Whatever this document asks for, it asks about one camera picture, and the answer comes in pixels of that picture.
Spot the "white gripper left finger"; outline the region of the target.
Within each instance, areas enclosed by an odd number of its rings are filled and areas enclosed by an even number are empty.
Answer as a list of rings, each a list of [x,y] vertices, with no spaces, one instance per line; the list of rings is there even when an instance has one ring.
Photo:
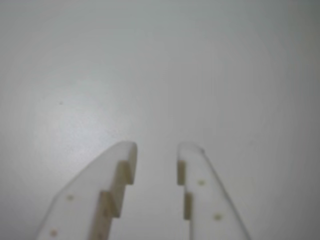
[[[121,141],[105,150],[54,198],[38,240],[106,240],[135,181],[138,147]]]

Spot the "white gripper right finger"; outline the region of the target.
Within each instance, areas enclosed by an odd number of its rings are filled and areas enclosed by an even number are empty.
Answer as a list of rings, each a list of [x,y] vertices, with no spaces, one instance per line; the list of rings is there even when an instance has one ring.
[[[184,188],[183,218],[191,240],[249,240],[251,236],[205,150],[177,148],[177,184]]]

